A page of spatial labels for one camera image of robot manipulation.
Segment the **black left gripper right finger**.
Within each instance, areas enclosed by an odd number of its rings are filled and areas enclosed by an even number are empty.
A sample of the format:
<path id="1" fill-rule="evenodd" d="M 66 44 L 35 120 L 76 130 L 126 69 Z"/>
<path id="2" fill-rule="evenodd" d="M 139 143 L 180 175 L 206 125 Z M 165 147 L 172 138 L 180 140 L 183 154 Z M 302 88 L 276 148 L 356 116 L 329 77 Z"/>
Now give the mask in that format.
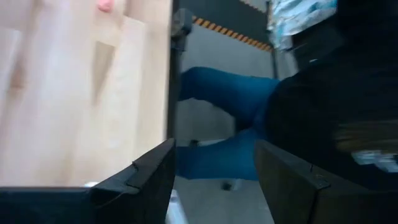
<path id="1" fill-rule="evenodd" d="M 319 191 L 330 183 L 314 166 L 273 144 L 254 146 L 259 183 L 275 224 L 310 224 Z"/>

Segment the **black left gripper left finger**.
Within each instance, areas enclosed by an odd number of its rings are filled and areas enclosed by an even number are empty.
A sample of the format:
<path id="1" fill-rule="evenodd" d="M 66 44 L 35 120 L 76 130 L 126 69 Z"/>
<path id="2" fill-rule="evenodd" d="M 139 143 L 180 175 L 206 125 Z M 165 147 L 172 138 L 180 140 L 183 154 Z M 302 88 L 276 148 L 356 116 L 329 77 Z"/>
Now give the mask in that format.
<path id="1" fill-rule="evenodd" d="M 90 190 L 93 223 L 165 223 L 175 180 L 175 140 L 168 139 Z"/>

